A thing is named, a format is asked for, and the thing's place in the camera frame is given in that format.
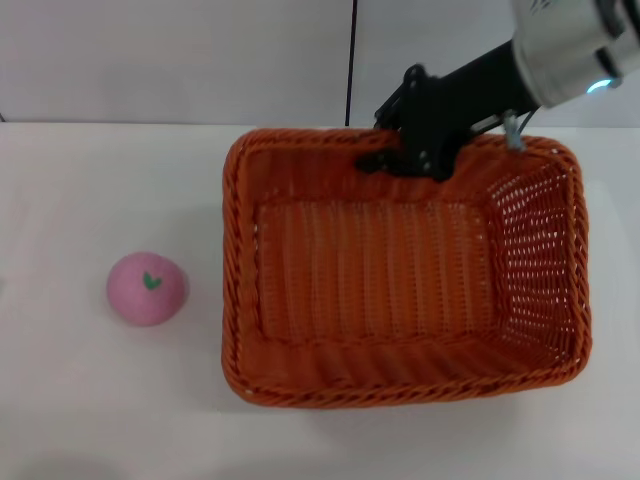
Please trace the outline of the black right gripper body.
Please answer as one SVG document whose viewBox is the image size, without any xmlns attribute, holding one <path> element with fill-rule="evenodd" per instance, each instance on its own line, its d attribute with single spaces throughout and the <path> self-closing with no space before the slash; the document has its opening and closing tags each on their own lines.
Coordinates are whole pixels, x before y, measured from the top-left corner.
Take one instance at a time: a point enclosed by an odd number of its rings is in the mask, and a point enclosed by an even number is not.
<svg viewBox="0 0 640 480">
<path fill-rule="evenodd" d="M 430 76 L 416 64 L 402 84 L 399 174 L 446 181 L 460 150 L 477 135 L 474 125 L 538 107 L 517 68 L 511 41 L 443 77 Z"/>
</svg>

